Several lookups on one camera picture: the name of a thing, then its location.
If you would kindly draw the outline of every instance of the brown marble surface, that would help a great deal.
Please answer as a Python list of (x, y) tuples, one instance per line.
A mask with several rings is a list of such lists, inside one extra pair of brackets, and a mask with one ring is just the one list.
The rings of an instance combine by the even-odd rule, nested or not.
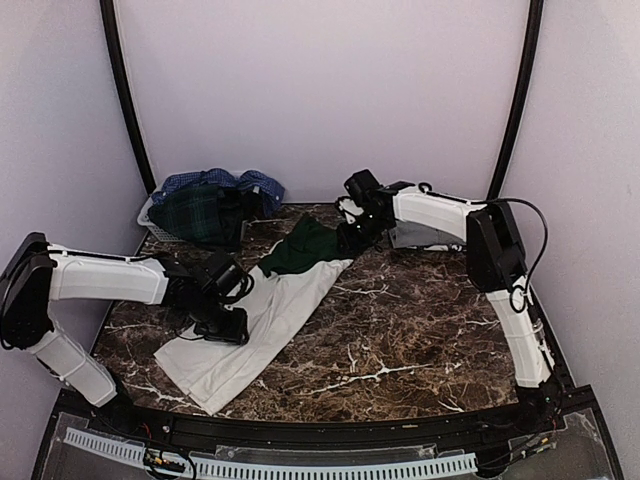
[[(285, 206), (248, 226), (236, 257), (245, 269), (303, 213), (335, 226), (331, 206)], [(143, 253), (185, 264), (208, 255), (150, 236)], [(119, 374), (135, 403), (204, 414), (169, 380), (153, 353), (185, 328), (184, 314), (118, 303), (95, 356)], [(370, 249), (338, 279), (295, 338), (217, 416), (289, 422), (410, 419), (516, 401), (513, 365), (498, 319), (468, 281), (464, 256)]]

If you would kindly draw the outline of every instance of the pile of clothes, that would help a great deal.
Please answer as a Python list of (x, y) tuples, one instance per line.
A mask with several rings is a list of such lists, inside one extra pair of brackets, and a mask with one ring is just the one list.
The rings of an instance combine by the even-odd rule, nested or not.
[(202, 248), (237, 250), (244, 222), (271, 217), (282, 205), (284, 187), (256, 170), (239, 178), (221, 168), (168, 177), (151, 195), (149, 220)]

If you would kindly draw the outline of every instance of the white basket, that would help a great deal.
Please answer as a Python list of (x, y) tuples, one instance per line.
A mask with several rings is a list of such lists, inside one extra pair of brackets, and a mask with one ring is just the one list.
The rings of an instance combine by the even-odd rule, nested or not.
[(144, 202), (142, 206), (142, 210), (140, 210), (140, 215), (138, 215), (138, 225), (143, 227), (147, 227), (149, 231), (153, 234), (154, 237), (158, 239), (159, 242), (184, 242), (184, 240), (180, 240), (178, 237), (171, 235), (170, 233), (165, 232), (160, 227), (158, 227), (155, 223), (149, 220), (149, 209), (153, 206), (153, 200), (151, 197)]

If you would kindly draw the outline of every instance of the black frame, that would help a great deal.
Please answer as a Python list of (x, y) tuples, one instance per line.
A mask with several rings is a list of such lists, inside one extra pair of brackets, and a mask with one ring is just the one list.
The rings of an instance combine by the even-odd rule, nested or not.
[(116, 11), (113, 0), (100, 0), (100, 10), (102, 11), (102, 23), (104, 26), (104, 36), (107, 40), (107, 49), (109, 50), (109, 58), (111, 59), (111, 70), (113, 71), (113, 79), (116, 83), (118, 98), (120, 99), (120, 108), (122, 116), (127, 125), (129, 133), (129, 141), (133, 148), (133, 154), (136, 157), (140, 177), (144, 183), (144, 188), (148, 194), (156, 189), (156, 181), (151, 171), (149, 157), (144, 147), (140, 125), (138, 124), (138, 116), (133, 106), (133, 97), (131, 96), (131, 88), (127, 79), (127, 70), (124, 66), (124, 57), (122, 56), (122, 45), (120, 44), (120, 36), (118, 34), (118, 20), (116, 19)]
[(493, 200), (500, 196), (504, 179), (507, 176), (509, 162), (513, 155), (513, 147), (516, 144), (522, 112), (527, 100), (531, 72), (533, 71), (533, 61), (536, 57), (536, 47), (538, 46), (538, 35), (540, 34), (540, 24), (542, 22), (542, 7), (544, 0), (531, 0), (529, 5), (529, 18), (527, 20), (527, 30), (524, 36), (524, 46), (522, 47), (522, 58), (520, 59), (520, 69), (518, 70), (518, 80), (516, 90), (513, 93), (509, 120), (504, 132), (502, 146), (498, 154), (491, 185), (487, 192), (487, 200)]

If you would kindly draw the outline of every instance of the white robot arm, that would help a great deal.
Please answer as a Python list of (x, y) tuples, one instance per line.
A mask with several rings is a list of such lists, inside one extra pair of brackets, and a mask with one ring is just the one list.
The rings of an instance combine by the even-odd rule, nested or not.
[(187, 270), (174, 257), (119, 257), (49, 244), (29, 234), (0, 277), (0, 339), (5, 349), (36, 356), (91, 404), (103, 407), (118, 394), (116, 381), (48, 313), (50, 300), (88, 298), (165, 305), (188, 312), (205, 340), (244, 344), (246, 312), (222, 306), (249, 293), (250, 277), (226, 253)]
[(554, 361), (543, 325), (528, 301), (524, 247), (509, 206), (472, 202), (433, 192), (428, 184), (398, 182), (383, 187), (368, 170), (345, 183), (338, 200), (347, 222), (338, 227), (341, 248), (359, 252), (398, 221), (446, 232), (466, 244), (471, 282), (493, 306), (509, 344), (516, 383), (537, 389), (552, 376)]

